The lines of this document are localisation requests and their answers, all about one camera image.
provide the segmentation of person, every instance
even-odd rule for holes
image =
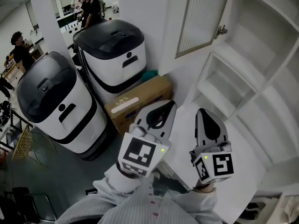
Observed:
[[[99,0],[84,0],[82,3],[82,28],[90,27],[103,20],[101,15],[103,5]]]
[[[6,96],[6,98],[9,100],[10,99],[10,93],[7,90],[15,90],[15,88],[3,77],[0,77],[0,91]]]
[[[72,0],[71,1],[71,8],[74,9],[75,18],[77,17],[78,13],[80,13],[82,11],[82,9],[81,9],[82,3],[83,3],[82,0]]]
[[[105,178],[94,181],[97,194],[89,194],[71,206],[56,224],[222,224],[213,212],[216,189],[202,185],[185,194],[168,190],[157,192],[157,173],[148,178],[114,164]]]
[[[35,59],[29,53],[29,46],[25,44],[21,32],[15,32],[10,42],[15,46],[14,61],[17,67],[25,73],[35,62]]]

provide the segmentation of teal object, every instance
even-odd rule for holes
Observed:
[[[156,77],[158,75],[158,71],[157,70],[149,70],[147,72],[145,72],[142,77],[141,77],[141,81],[146,82],[154,77]]]

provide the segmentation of white shelf unit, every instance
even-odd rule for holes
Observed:
[[[271,170],[299,157],[299,0],[232,0],[228,21],[197,88]]]
[[[197,88],[226,118],[239,107],[242,99],[248,100],[255,94],[246,82],[214,53],[201,73]]]

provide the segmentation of man in black shirt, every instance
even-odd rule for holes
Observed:
[[[101,15],[101,4],[99,0],[84,0],[81,9],[82,11],[82,27],[90,27],[99,21],[103,20]]]
[[[30,66],[35,62],[30,55],[28,47],[24,44],[22,33],[15,32],[11,38],[11,44],[14,45],[14,61],[20,70],[25,73]]]

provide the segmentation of black robot lid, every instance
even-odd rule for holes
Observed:
[[[44,121],[70,93],[76,83],[75,68],[57,52],[37,60],[19,80],[16,95],[24,116]]]
[[[144,42],[139,28],[122,20],[99,22],[73,36],[74,44],[88,54],[109,60],[121,56]]]

